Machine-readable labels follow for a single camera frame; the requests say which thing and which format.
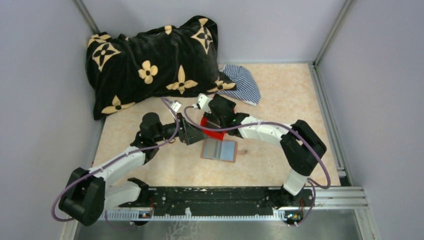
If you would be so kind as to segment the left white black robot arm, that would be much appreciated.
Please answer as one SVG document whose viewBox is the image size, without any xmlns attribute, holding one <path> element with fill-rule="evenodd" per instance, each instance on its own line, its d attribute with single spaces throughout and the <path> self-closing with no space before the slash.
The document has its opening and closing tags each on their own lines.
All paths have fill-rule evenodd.
<svg viewBox="0 0 424 240">
<path fill-rule="evenodd" d="M 172 123 L 162 124 L 157 113 L 148 112 L 142 117 L 134 141 L 122 153 L 98 166 L 75 169 L 54 206 L 84 226 L 92 225 L 105 211 L 122 204 L 146 206 L 150 193 L 143 189 L 142 181 L 129 179 L 121 185 L 114 183 L 151 161 L 160 147 L 175 139 L 189 146 L 208 138 L 173 109 L 177 104 L 166 104 L 174 118 Z"/>
</svg>

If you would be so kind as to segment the red plastic bin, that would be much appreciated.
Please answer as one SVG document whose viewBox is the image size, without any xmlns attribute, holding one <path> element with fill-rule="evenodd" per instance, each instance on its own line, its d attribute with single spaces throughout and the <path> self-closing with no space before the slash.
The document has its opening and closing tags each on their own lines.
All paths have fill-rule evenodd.
<svg viewBox="0 0 424 240">
<path fill-rule="evenodd" d="M 200 126 L 208 129 L 221 129 L 219 119 L 212 113 L 205 112 L 201 118 Z M 202 130 L 208 137 L 222 141 L 227 135 L 226 131 L 211 131 L 207 129 Z"/>
</svg>

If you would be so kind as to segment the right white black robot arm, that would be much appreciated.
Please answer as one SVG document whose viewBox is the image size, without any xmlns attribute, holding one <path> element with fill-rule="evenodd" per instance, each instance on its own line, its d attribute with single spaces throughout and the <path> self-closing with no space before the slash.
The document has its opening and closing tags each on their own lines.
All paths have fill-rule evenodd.
<svg viewBox="0 0 424 240">
<path fill-rule="evenodd" d="M 235 112 L 236 103 L 215 94 L 209 97 L 199 94 L 191 108 L 208 114 L 218 124 L 211 132 L 225 132 L 242 139 L 258 140 L 281 147 L 289 166 L 281 199 L 287 206 L 295 206 L 301 200 L 301 190 L 310 178 L 327 146 L 304 120 L 291 125 L 264 121 L 248 113 Z"/>
</svg>

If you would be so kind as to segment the pink leather card holder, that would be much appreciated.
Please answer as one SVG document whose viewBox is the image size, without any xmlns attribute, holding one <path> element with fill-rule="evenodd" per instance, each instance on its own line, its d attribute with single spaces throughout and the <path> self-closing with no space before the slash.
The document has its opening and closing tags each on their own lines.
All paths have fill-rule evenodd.
<svg viewBox="0 0 424 240">
<path fill-rule="evenodd" d="M 203 141 L 200 158 L 235 163 L 237 157 L 247 155 L 248 153 L 249 151 L 247 149 L 239 149 L 237 141 L 208 138 Z"/>
</svg>

